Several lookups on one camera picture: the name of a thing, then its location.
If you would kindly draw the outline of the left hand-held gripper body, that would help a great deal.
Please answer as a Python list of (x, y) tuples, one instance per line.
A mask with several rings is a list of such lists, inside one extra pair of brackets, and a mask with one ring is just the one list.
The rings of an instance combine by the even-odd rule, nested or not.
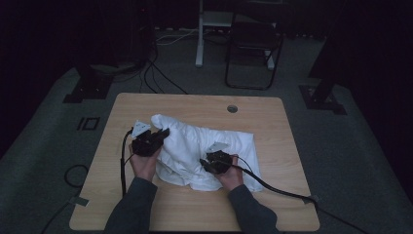
[(138, 156), (150, 157), (162, 145), (160, 140), (160, 133), (152, 133), (151, 126), (140, 121), (136, 121), (134, 123), (131, 136), (132, 152)]

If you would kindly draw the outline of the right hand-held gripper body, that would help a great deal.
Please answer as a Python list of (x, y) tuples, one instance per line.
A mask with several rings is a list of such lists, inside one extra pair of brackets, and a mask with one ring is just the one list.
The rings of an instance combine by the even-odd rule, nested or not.
[(208, 159), (206, 159), (214, 168), (215, 175), (225, 174), (232, 165), (231, 156), (228, 153), (224, 152), (224, 149), (226, 149), (227, 147), (227, 143), (215, 142), (206, 151), (206, 154), (208, 154), (209, 152), (215, 152), (219, 150), (222, 151), (222, 157), (220, 160), (209, 161)]

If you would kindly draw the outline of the white tiered skirt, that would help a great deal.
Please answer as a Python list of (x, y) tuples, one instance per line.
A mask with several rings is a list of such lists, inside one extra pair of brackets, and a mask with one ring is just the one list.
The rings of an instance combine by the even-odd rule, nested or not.
[(253, 134), (192, 126), (162, 114), (152, 116), (151, 121), (158, 129), (169, 129), (156, 167), (161, 180), (199, 191), (220, 189), (221, 183), (200, 162), (218, 150), (237, 154), (242, 167), (261, 176)]

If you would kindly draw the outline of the person's right hand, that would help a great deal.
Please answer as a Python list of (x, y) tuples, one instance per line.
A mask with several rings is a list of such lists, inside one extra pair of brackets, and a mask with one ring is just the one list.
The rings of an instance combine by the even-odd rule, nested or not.
[(232, 167), (230, 167), (225, 174), (215, 176), (222, 184), (223, 188), (228, 192), (244, 184), (243, 172), (240, 169), (237, 169), (239, 157), (237, 155), (232, 155), (231, 158)]

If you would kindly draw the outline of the person's left hand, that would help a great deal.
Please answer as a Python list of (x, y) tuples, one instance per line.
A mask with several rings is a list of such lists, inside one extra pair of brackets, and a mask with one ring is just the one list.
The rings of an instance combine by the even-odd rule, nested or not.
[(161, 152), (161, 148), (159, 148), (154, 152), (153, 155), (149, 157), (143, 157), (134, 154), (132, 152), (132, 148), (130, 148), (130, 152), (130, 163), (134, 175), (147, 181), (152, 181), (156, 172), (157, 160)]

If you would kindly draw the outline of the black stand with base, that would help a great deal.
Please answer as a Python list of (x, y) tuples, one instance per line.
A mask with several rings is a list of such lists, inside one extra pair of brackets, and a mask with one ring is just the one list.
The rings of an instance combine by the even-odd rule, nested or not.
[(333, 95), (333, 88), (337, 83), (334, 75), (336, 67), (334, 40), (327, 37), (309, 73), (311, 78), (320, 78), (319, 83), (316, 86), (299, 86), (302, 99), (308, 109), (329, 110), (336, 115), (347, 114), (345, 107)]
[(81, 103), (84, 99), (106, 99), (114, 77), (100, 74), (88, 64), (75, 66), (80, 78), (64, 103)]

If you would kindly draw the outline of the dark equipment tower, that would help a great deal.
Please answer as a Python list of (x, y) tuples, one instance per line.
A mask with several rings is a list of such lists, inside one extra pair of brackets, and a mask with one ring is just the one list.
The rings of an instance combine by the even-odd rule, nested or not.
[(154, 48), (154, 0), (128, 0), (131, 44), (128, 59), (143, 66)]

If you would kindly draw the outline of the black folding chair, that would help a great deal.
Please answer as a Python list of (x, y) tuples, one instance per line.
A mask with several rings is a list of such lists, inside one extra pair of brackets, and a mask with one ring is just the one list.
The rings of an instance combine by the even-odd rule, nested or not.
[[(261, 90), (265, 91), (272, 87), (275, 81), (278, 62), (281, 56), (283, 46), (283, 34), (289, 25), (289, 17), (282, 16), (250, 16), (252, 21), (239, 21), (237, 14), (233, 15), (229, 42), (226, 51), (226, 69), (225, 69), (225, 84), (230, 88)], [(277, 52), (276, 60), (272, 70), (271, 78), (267, 85), (263, 87), (252, 87), (249, 85), (232, 84), (229, 80), (230, 62), (232, 49), (260, 51), (265, 57), (265, 65), (273, 57), (273, 53)]]

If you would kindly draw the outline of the white desk frame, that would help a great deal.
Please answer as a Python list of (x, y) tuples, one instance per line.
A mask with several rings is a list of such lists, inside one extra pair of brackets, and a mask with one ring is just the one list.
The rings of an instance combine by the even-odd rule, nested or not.
[(201, 68), (204, 64), (204, 27), (230, 27), (233, 14), (230, 12), (206, 11), (204, 0), (198, 0), (198, 2), (198, 43), (195, 66)]

